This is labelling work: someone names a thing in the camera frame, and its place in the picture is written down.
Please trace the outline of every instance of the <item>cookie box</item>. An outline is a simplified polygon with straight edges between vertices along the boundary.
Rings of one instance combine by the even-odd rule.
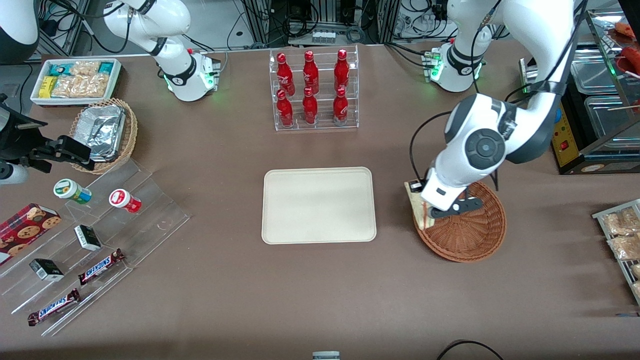
[[[29,204],[0,224],[0,265],[58,225],[60,215],[44,206]]]

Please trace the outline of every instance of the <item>red bottle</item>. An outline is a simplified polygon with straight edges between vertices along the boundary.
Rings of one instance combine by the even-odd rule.
[[[305,86],[309,86],[314,94],[317,94],[320,91],[320,80],[313,51],[305,51],[305,67],[302,69],[302,74],[305,77]]]
[[[338,50],[338,62],[335,63],[333,75],[335,76],[335,91],[338,91],[340,86],[344,86],[344,88],[349,86],[349,63],[347,62],[347,51],[345,49]]]
[[[309,125],[315,125],[318,120],[318,101],[314,97],[314,91],[310,86],[305,88],[305,98],[302,100],[305,109],[305,121]]]
[[[349,106],[349,101],[344,97],[344,94],[346,94],[344,86],[340,86],[336,93],[337,96],[333,100],[333,123],[338,126],[344,126],[347,122],[347,107]]]
[[[284,127],[292,127],[293,126],[293,108],[291,107],[291,102],[287,99],[287,94],[282,89],[278,89],[276,93],[278,96],[278,102],[276,102],[276,107],[278,108],[278,116],[280,117],[280,121],[282,122],[282,126]]]
[[[288,96],[293,96],[296,93],[296,87],[293,85],[293,72],[289,64],[287,64],[287,57],[283,53],[279,53],[276,56],[278,60],[278,82],[280,88],[287,92]]]

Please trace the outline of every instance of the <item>display case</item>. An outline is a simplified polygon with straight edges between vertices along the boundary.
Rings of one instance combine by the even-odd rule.
[[[633,40],[614,30],[621,9],[588,10],[595,44],[578,46],[552,145],[561,174],[640,172],[640,79],[620,56]]]
[[[0,267],[0,297],[12,314],[21,317],[25,327],[29,314],[44,309],[74,288],[79,290],[80,303],[65,307],[34,327],[42,336],[59,332],[189,220],[153,181],[151,173],[133,160],[110,169],[86,188],[92,192],[91,201],[84,205],[68,201],[58,211],[62,222],[47,233],[51,235],[36,240]],[[142,201],[137,213],[111,206],[109,195],[117,188]],[[74,231],[80,224],[93,228],[102,244],[99,250],[80,246]],[[78,275],[116,249],[121,249],[125,259],[81,286]],[[41,280],[29,266],[36,258],[53,260],[64,277],[58,282]]]
[[[335,99],[335,89],[333,85],[333,69],[337,61],[337,53],[339,49],[347,51],[347,62],[349,63],[349,85],[346,88],[346,98],[349,101],[347,107],[347,121],[343,126],[337,126],[333,123],[333,100]],[[304,99],[303,89],[305,87],[302,69],[305,66],[304,49],[281,49],[271,51],[269,54],[269,78],[271,80],[271,102],[273,103],[273,118],[277,131],[295,131],[295,130],[340,130],[353,129],[360,125],[359,112],[359,84],[358,84],[358,47],[315,47],[313,48],[314,59],[318,66],[320,91],[316,94],[318,103],[318,120],[314,125],[307,124],[304,119],[304,111],[302,100]],[[278,108],[276,103],[278,98],[276,92],[280,88],[278,82],[278,62],[276,55],[284,53],[287,57],[287,63],[293,72],[293,83],[296,92],[289,97],[289,101],[293,107],[293,126],[284,127],[278,116]]]

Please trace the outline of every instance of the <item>wicker basket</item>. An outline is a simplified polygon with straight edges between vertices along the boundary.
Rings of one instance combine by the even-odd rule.
[[[71,164],[74,169],[82,172],[90,172],[91,174],[101,175],[107,172],[107,170],[112,167],[125,163],[131,153],[133,152],[133,148],[136,145],[136,136],[138,135],[138,121],[136,120],[136,114],[131,111],[129,105],[126,102],[120,99],[109,99],[105,101],[96,102],[95,104],[89,105],[89,108],[94,108],[97,106],[107,106],[107,105],[118,105],[122,107],[127,112],[127,117],[125,118],[124,129],[122,129],[122,140],[120,141],[120,148],[118,149],[118,157],[116,160],[110,163],[95,163],[95,168],[91,171],[80,167],[76,164]],[[78,119],[80,119],[80,114],[76,116],[76,121],[74,121],[73,125],[71,125],[71,131],[69,131],[69,136],[73,137],[76,133],[76,126],[78,125]]]
[[[436,219],[418,234],[436,254],[459,263],[472,263],[491,256],[504,241],[506,216],[498,197],[483,183],[469,186],[470,196],[482,199],[481,209],[462,215]]]

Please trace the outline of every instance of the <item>acrylic bottle rack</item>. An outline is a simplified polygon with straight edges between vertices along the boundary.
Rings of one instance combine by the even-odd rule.
[[[347,107],[347,122],[343,126],[337,126],[333,123],[333,100],[335,99],[333,69],[337,61],[339,49],[347,51],[347,62],[349,63],[349,85],[346,88],[346,98],[349,101]],[[302,69],[305,66],[305,50],[306,49],[280,49],[271,51],[269,54],[269,78],[271,80],[271,102],[273,103],[273,118],[276,131],[293,131],[293,130],[316,130],[316,129],[353,129],[358,127],[360,123],[358,100],[360,92],[358,89],[358,47],[313,47],[314,59],[318,66],[320,91],[315,95],[318,102],[318,120],[315,125],[307,124],[304,119],[304,111],[302,100],[304,99],[305,82],[303,79]],[[293,83],[296,92],[289,97],[293,106],[293,126],[284,127],[278,116],[278,108],[276,102],[276,92],[280,88],[278,83],[278,62],[276,55],[284,53],[287,57],[287,63],[293,71]]]
[[[47,317],[33,330],[42,336],[55,335],[66,324],[129,275],[163,241],[182,226],[189,216],[151,179],[151,173],[129,160],[92,182],[90,202],[80,205],[68,201],[58,211],[62,222],[0,267],[0,296],[12,314],[24,319],[78,288],[82,301]],[[135,214],[109,204],[111,191],[123,188],[142,201]],[[80,247],[74,227],[93,227],[102,248],[89,251]],[[120,248],[126,258],[98,278],[80,287],[78,275]],[[43,281],[29,267],[35,258],[53,260],[65,274],[58,282]]]

